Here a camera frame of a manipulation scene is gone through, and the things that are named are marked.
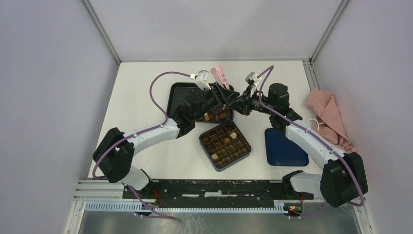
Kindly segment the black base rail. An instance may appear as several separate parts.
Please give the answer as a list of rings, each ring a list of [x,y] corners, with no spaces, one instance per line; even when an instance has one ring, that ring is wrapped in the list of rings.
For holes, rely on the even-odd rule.
[[[308,201],[282,180],[151,180],[137,194],[161,208],[272,208],[274,201]]]

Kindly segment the blue box lid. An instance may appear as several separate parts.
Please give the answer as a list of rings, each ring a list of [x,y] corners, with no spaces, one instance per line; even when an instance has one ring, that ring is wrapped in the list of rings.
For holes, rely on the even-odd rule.
[[[269,165],[303,167],[309,164],[308,154],[279,131],[273,128],[266,129],[264,139]]]

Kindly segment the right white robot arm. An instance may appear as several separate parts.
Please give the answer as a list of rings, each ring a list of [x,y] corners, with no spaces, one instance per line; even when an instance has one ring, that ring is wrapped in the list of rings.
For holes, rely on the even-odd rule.
[[[322,169],[321,174],[293,172],[287,175],[288,181],[281,186],[284,197],[294,199],[304,192],[321,196],[335,208],[345,203],[364,206],[368,184],[361,156],[339,149],[312,130],[290,108],[286,85],[270,85],[267,96],[257,90],[255,85],[249,85],[242,93],[224,89],[223,95],[226,105],[243,115],[251,111],[268,114],[272,126],[305,151]]]

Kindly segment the black chocolate tray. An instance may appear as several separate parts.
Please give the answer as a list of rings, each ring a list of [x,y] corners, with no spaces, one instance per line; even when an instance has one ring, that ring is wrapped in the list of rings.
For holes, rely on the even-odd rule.
[[[199,100],[203,96],[203,91],[195,83],[176,82],[171,85],[166,110],[168,117],[171,117],[171,114],[177,109],[177,107],[182,103],[183,99],[187,96],[194,97],[196,98],[196,100]],[[207,118],[205,118],[205,116],[202,116],[196,121],[221,124],[233,119],[234,111],[232,109],[216,106],[212,110],[207,112]]]

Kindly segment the pink cloth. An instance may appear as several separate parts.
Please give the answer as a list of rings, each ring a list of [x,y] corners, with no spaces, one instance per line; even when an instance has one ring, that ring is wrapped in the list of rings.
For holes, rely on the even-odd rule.
[[[320,136],[349,154],[357,152],[357,148],[351,146],[346,135],[342,118],[332,92],[318,88],[313,89],[305,102],[305,106],[310,108],[316,115],[316,120],[318,121],[316,124],[316,132]]]

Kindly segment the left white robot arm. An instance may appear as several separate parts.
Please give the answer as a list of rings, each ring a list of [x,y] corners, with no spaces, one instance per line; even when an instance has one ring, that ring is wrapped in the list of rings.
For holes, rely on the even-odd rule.
[[[149,176],[132,165],[135,155],[163,141],[180,138],[195,128],[195,122],[215,107],[230,107],[239,92],[213,83],[211,88],[188,92],[169,116],[155,124],[138,130],[122,132],[110,129],[93,154],[93,178],[110,183],[121,182],[134,189],[140,198],[152,195]]]

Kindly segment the pink tongs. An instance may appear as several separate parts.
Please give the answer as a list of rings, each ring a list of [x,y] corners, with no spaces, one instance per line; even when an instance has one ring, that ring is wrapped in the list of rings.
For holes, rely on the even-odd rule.
[[[230,89],[229,84],[227,82],[227,79],[224,75],[224,72],[222,70],[222,67],[220,65],[217,65],[213,68],[211,68],[210,73],[213,75],[214,79],[218,84],[225,88],[225,89]]]

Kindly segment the blue chocolate box with insert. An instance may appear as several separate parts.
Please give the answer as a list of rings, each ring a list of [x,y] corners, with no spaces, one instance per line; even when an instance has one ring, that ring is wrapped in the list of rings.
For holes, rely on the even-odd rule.
[[[247,158],[252,151],[245,136],[232,120],[200,134],[199,141],[217,172]]]

